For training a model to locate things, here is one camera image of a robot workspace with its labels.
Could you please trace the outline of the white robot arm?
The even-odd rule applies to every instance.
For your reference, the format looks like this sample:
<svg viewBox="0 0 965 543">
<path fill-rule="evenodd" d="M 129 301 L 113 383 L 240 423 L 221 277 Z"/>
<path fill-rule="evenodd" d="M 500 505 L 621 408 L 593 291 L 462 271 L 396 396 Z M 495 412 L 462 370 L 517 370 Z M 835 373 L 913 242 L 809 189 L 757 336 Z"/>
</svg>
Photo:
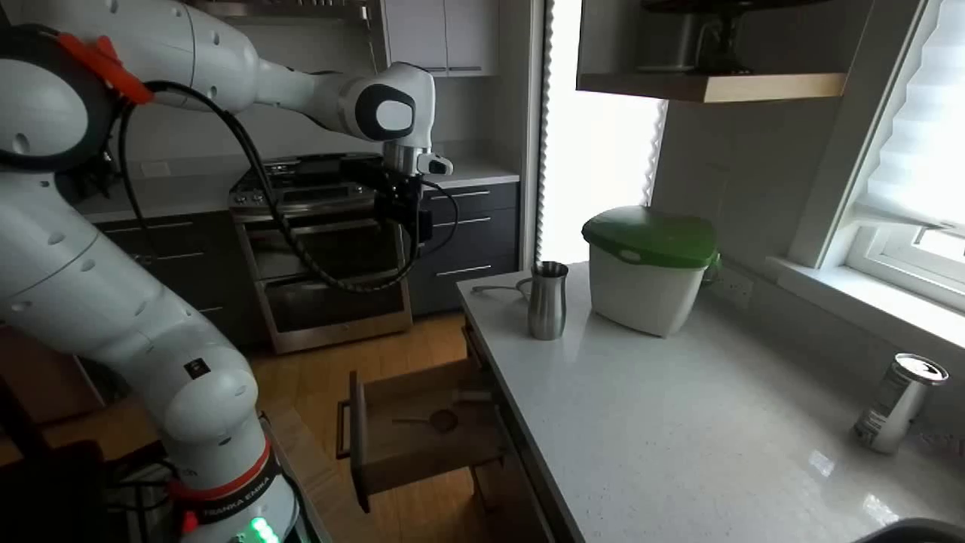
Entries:
<svg viewBox="0 0 965 543">
<path fill-rule="evenodd" d="M 441 173 L 435 76 L 396 62 L 323 76 L 266 61 L 226 21 L 183 0 L 26 0 L 0 55 L 4 324 L 113 367 L 150 412 L 176 465 L 183 543 L 280 543 L 300 499 L 256 412 L 238 348 L 78 214 L 58 181 L 103 157 L 113 123 L 177 92 L 226 123 L 249 107 L 380 142 L 380 177 Z"/>
</svg>

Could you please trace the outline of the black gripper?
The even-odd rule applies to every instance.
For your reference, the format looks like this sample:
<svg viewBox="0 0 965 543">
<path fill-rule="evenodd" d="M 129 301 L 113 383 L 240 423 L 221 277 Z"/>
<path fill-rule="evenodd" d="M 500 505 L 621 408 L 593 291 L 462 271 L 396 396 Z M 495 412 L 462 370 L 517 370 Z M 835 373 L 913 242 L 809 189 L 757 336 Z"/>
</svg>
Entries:
<svg viewBox="0 0 965 543">
<path fill-rule="evenodd" d="M 422 181 L 380 168 L 374 177 L 374 217 L 399 223 L 412 242 L 431 239 L 431 212 L 422 201 Z"/>
</svg>

